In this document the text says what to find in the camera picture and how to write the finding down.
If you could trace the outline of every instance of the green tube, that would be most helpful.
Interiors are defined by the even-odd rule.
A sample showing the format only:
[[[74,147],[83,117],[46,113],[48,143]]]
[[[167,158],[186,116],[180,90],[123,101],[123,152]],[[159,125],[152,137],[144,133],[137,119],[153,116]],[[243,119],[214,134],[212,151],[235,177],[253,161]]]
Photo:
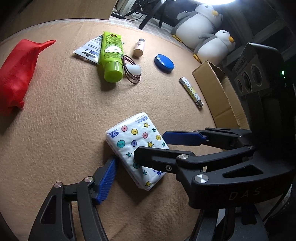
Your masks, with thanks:
[[[115,83],[122,79],[123,55],[121,35],[104,32],[100,60],[107,82]]]

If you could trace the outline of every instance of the penguin beak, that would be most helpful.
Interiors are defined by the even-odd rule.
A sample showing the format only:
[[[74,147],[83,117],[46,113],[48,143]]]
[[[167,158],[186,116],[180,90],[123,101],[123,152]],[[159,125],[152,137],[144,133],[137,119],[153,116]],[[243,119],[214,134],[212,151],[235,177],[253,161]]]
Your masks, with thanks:
[[[229,37],[228,39],[229,39],[229,41],[230,41],[232,44],[234,43],[234,39],[233,39],[233,37]]]
[[[216,17],[219,16],[219,13],[218,13],[217,11],[215,11],[215,10],[212,11],[212,14],[213,14],[214,16],[216,16]]]

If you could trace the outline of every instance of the patterned lighter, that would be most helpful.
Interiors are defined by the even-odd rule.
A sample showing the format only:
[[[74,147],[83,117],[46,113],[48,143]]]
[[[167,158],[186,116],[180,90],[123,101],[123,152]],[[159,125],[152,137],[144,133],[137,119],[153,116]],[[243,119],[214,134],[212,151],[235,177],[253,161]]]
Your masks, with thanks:
[[[190,94],[191,98],[196,103],[197,107],[201,108],[204,104],[203,104],[201,98],[198,96],[198,94],[194,90],[194,88],[189,83],[189,81],[185,77],[180,78],[179,81],[184,86],[184,88],[187,90],[187,92]]]

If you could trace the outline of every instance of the penguin foot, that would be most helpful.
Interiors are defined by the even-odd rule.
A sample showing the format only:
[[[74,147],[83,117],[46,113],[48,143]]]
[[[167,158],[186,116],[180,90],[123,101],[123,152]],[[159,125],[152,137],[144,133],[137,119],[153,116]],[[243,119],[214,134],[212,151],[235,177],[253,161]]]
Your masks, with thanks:
[[[196,54],[194,54],[193,57],[194,57],[198,62],[202,63],[202,62],[200,61],[200,59],[196,56]]]
[[[179,41],[180,43],[183,43],[180,39],[178,39],[175,35],[172,35],[174,39],[176,39],[177,41]]]

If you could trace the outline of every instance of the white penguin belly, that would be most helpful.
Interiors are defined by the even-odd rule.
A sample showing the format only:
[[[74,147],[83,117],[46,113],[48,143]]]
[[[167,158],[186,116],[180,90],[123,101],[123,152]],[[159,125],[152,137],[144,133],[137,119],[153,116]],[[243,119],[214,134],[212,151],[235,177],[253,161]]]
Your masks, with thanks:
[[[226,45],[219,38],[215,38],[203,45],[199,49],[197,56],[202,63],[208,60],[212,64],[218,65],[227,54],[228,49]]]
[[[213,25],[206,17],[196,14],[184,23],[176,31],[176,36],[188,47],[195,47],[203,41],[198,37],[201,34],[211,34],[214,31]]]

